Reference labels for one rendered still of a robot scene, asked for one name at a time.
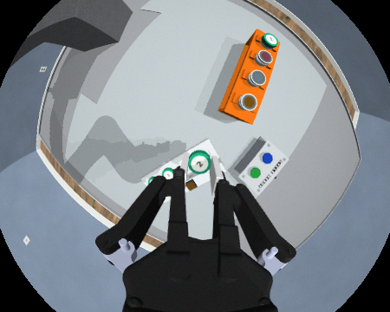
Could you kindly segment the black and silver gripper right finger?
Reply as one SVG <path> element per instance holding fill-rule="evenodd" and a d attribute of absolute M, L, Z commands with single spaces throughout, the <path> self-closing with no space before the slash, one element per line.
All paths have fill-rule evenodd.
<path fill-rule="evenodd" d="M 218 238 L 219 281 L 233 283 L 244 273 L 234 213 L 257 262 L 274 276 L 296 256 L 296 249 L 279 235 L 246 185 L 230 185 L 218 156 L 211 156 L 209 174 L 214 198 L 212 238 Z"/>

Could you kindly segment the light grey bench mat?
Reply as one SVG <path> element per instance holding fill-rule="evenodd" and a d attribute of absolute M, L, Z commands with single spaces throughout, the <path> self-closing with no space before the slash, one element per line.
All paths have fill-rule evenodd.
<path fill-rule="evenodd" d="M 128 210 L 146 188 L 142 177 L 206 139 L 234 186 L 246 185 L 234 168 L 260 136 L 289 158 L 327 87 L 290 40 L 227 0 L 150 0 L 140 10 L 161 14 L 123 55 L 97 104 L 84 94 L 77 102 L 65 158 L 83 177 Z M 256 29 L 280 46 L 251 125 L 218 109 Z"/>

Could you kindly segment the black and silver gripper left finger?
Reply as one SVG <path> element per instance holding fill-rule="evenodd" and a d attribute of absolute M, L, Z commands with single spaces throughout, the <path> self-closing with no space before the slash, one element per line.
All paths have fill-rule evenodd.
<path fill-rule="evenodd" d="M 192 273 L 185 184 L 190 153 L 184 153 L 181 166 L 173 169 L 172 179 L 158 175 L 136 198 L 120 221 L 101 233 L 95 243 L 103 256 L 122 273 L 137 257 L 153 220 L 166 197 L 171 197 L 166 247 L 166 274 L 175 283 L 184 283 Z M 183 168 L 183 169 L 182 169 Z"/>

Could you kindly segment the white tray with round nests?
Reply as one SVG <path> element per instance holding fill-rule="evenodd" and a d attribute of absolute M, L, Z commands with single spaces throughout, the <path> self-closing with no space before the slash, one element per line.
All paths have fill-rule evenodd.
<path fill-rule="evenodd" d="M 191 154 L 193 151 L 199 150 L 199 149 L 200 150 L 205 150 L 206 152 L 208 152 L 210 157 L 212 155 L 218 155 L 209 139 L 206 139 L 206 140 L 202 141 L 201 143 L 197 144 L 196 146 L 192 147 L 191 149 L 187 150 L 186 152 L 189 152 Z M 181 153 L 176 158 L 171 159 L 170 161 L 166 162 L 164 165 L 158 167 L 154 171 L 152 171 L 152 172 L 148 173 L 146 176 L 142 177 L 141 180 L 147 186 L 148 185 L 148 180 L 152 176 L 162 175 L 162 172 L 166 168 L 174 169 L 177 166 L 181 166 L 183 155 L 184 155 L 184 153 Z M 224 168 L 224 164 L 223 164 L 223 162 L 221 162 L 219 156 L 218 156 L 218 160 L 219 160 L 219 163 L 221 165 L 221 170 L 223 172 L 226 172 L 226 170 Z M 185 184 L 185 192 L 191 191 L 191 190 L 197 188 L 199 185 L 202 185 L 203 183 L 205 183 L 205 182 L 207 182 L 209 180 L 210 180 L 209 171 L 206 172 L 206 173 L 203 173 L 203 174 L 196 174 L 196 173 L 192 172 L 189 169 L 189 166 L 188 166 L 187 177 L 186 177 L 186 184 Z M 164 201 L 164 203 L 166 201 L 170 200 L 170 198 L 171 197 L 166 197 L 166 200 Z"/>

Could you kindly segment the orange tube rack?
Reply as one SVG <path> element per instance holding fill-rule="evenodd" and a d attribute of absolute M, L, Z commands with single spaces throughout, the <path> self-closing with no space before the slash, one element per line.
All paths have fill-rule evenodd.
<path fill-rule="evenodd" d="M 278 42 L 278 45 L 273 49 L 264 48 L 260 43 L 262 41 L 261 38 L 264 34 L 265 33 L 262 32 L 261 30 L 256 29 L 256 31 L 252 34 L 250 39 L 244 45 L 242 54 L 240 55 L 237 66 L 231 77 L 229 86 L 226 89 L 224 98 L 222 99 L 222 102 L 218 109 L 219 112 L 223 111 L 230 117 L 236 120 L 242 120 L 243 122 L 247 122 L 249 124 L 253 124 L 257 116 L 258 109 L 260 108 L 261 102 L 263 100 L 263 96 L 265 94 L 266 88 L 270 80 L 272 70 L 274 68 L 277 52 L 280 45 L 280 42 Z M 273 58 L 272 63 L 262 67 L 255 62 L 256 55 L 260 50 L 266 50 L 272 55 Z M 260 70 L 265 74 L 266 82 L 262 86 L 252 87 L 247 82 L 249 74 L 254 70 Z M 252 111 L 242 110 L 238 106 L 238 101 L 240 99 L 240 96 L 244 94 L 253 94 L 256 97 L 257 107 L 254 110 Z M 234 117 L 231 116 L 230 114 L 233 115 Z"/>

